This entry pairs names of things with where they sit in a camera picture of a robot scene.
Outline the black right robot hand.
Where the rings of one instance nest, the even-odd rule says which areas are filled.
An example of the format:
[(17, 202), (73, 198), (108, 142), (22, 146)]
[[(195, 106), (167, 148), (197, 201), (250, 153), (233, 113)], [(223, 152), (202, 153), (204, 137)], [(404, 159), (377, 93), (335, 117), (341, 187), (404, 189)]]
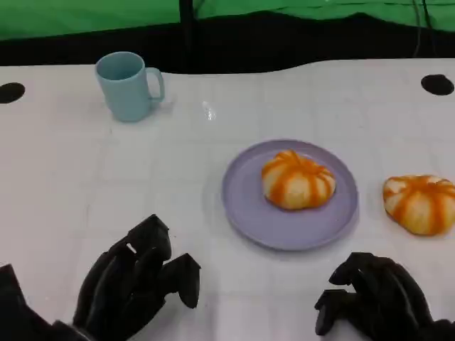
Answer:
[(422, 289), (407, 270), (387, 257), (353, 252), (329, 283), (352, 286), (325, 290), (315, 304), (315, 332), (324, 336), (338, 320), (348, 321), (371, 340), (412, 340), (434, 324)]

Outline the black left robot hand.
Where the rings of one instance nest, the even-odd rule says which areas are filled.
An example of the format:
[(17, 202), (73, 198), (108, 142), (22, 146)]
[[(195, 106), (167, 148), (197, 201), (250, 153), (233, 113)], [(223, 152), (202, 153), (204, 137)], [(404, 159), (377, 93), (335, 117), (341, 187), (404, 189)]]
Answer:
[(168, 227), (152, 214), (92, 265), (73, 325), (93, 340), (128, 340), (163, 308), (170, 293), (196, 308), (200, 265), (190, 254), (172, 259)]

